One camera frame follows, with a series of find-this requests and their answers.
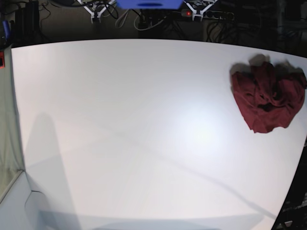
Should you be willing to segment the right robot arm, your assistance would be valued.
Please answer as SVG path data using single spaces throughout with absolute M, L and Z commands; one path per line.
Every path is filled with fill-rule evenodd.
M 77 0 L 77 6 L 83 6 L 90 14 L 92 23 L 99 23 L 101 18 L 117 18 L 116 0 Z

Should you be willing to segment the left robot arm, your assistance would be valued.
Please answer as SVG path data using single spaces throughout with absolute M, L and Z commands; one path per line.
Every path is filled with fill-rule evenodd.
M 185 5 L 191 11 L 191 18 L 193 21 L 199 19 L 202 21 L 204 13 L 211 8 L 218 0 L 185 0 Z

